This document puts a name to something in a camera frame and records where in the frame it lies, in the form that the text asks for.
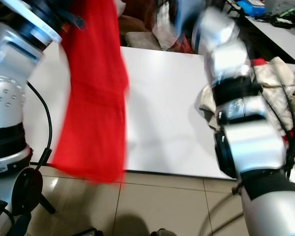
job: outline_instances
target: white table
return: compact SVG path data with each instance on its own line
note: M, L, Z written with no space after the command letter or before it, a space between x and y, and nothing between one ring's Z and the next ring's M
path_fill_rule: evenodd
M251 17L246 18L295 60L295 29L278 28L269 23L254 21Z
M213 132L198 110L198 96L207 84L203 57L125 47L121 51L130 82L127 170L228 178L218 168ZM63 73L57 74L59 68ZM47 49L31 82L50 107L55 148L69 95L68 69L56 45ZM34 162L47 143L47 127L42 106L28 91L25 129ZM291 179L295 181L295 170Z

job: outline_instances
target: floor tile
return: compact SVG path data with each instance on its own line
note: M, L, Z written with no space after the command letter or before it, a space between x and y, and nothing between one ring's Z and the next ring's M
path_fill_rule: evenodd
M209 210L212 210L216 204L228 194L226 193L215 193L206 192L207 204ZM212 229L216 229L225 221L231 219L236 214L242 212L241 199L240 196L232 196L228 201L225 202L221 207L215 211L215 213L210 213L210 219L212 224ZM249 236L246 223L244 218L241 218L234 223L227 226L225 229L217 232L214 236Z
M205 189L209 192L231 193L232 187L237 186L235 180L204 178Z
M203 179L195 177L126 173L125 180L123 182L171 188L204 190Z
M64 177L64 178L75 178L66 174L65 172L59 171L50 166L42 166L39 168L39 171L43 176L50 176L50 177Z
M178 236L198 236L207 214L204 191L126 183L121 187L114 236L148 236L160 228Z
M81 179L44 177L43 193L57 212L50 215L38 205L28 234L69 236L96 227L112 236L119 189L120 183L95 186Z

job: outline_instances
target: beige cloth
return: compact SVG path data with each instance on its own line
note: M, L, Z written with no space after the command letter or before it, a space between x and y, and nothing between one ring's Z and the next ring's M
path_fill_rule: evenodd
M271 60L269 64L255 66L256 76L263 86L263 94L269 101L271 106L276 110L287 130L291 130L293 122L291 114L288 109L287 101L282 91L280 82L276 78L276 73L273 71L275 66L282 83L285 85L285 90L290 99L295 100L295 74L288 68L288 66L278 57ZM203 89L200 99L200 109L211 111L215 113L216 106L213 100L212 90L209 86ZM277 121L275 115L269 109L269 119L279 130L281 130L280 123ZM215 116L208 121L208 124L213 129L218 129Z

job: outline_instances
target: tile floor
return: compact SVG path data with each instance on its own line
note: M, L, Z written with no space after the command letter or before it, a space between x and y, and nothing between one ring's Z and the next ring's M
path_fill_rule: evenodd
M94 185L50 167L41 172L43 194L57 213L50 215L38 205L27 236L70 236L90 226L104 236L149 236L160 228L177 236L206 236L242 211L240 197L235 196L210 219L207 216L208 209L230 193L234 181L127 173L122 183ZM243 219L215 234L234 235L248 235Z

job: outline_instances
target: blue box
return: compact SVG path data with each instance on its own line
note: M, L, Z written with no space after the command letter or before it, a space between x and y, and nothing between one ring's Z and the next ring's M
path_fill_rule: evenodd
M245 0L238 1L237 4L241 6L243 11L248 15L248 16L261 16L265 12L265 7L264 6L254 6L250 2L247 2Z

